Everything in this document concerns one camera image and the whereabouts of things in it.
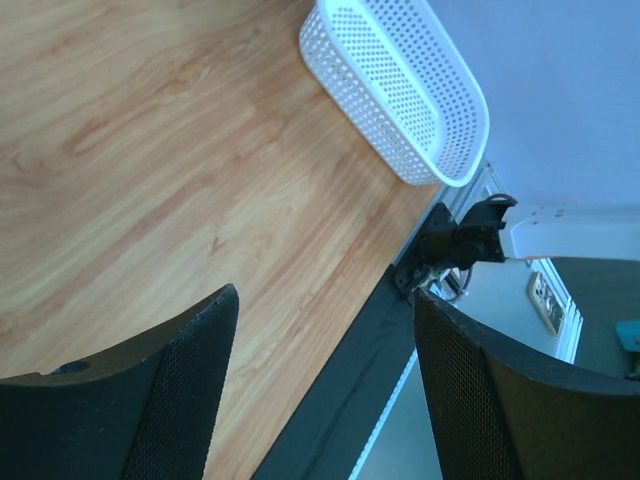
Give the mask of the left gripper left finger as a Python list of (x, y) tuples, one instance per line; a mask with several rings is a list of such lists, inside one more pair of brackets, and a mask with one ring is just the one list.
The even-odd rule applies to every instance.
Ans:
[(238, 315), (227, 284), (49, 374), (2, 379), (2, 478), (202, 478)]

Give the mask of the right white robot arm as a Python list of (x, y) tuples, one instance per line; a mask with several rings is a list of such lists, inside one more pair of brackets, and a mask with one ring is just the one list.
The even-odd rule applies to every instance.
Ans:
[(556, 257), (637, 261), (639, 208), (530, 206), (493, 194), (457, 220), (438, 202), (396, 265), (394, 282), (409, 298), (449, 269)]

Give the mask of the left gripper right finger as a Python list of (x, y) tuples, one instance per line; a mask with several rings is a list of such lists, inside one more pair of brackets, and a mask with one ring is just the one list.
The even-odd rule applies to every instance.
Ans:
[(639, 385), (558, 360), (414, 296), (414, 338), (445, 479), (636, 479)]

